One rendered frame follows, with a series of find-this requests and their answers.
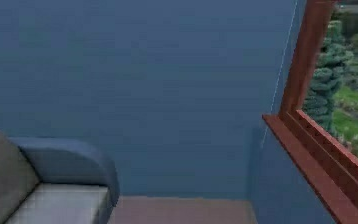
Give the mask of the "blue grey sofa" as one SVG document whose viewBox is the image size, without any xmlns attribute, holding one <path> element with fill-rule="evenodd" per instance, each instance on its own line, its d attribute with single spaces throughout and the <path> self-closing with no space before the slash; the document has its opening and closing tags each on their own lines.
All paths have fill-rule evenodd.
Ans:
<svg viewBox="0 0 358 224">
<path fill-rule="evenodd" d="M 40 182 L 3 224 L 107 224 L 119 198 L 115 166 L 108 157 L 76 140 L 9 140 Z"/>
</svg>

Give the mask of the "red brown framed window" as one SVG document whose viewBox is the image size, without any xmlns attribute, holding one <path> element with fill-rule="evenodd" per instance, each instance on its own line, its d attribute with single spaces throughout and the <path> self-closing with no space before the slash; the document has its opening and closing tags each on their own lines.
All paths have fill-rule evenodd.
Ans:
<svg viewBox="0 0 358 224">
<path fill-rule="evenodd" d="M 280 110 L 263 120 L 337 224 L 358 224 L 358 158 L 302 110 L 337 0 L 306 0 Z"/>
</svg>

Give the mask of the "grey sofa cushion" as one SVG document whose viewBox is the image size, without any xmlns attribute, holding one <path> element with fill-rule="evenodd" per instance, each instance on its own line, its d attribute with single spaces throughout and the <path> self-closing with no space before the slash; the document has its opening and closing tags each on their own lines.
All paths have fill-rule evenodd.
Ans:
<svg viewBox="0 0 358 224">
<path fill-rule="evenodd" d="M 36 171 L 0 131 L 0 224 L 3 224 L 40 182 Z"/>
</svg>

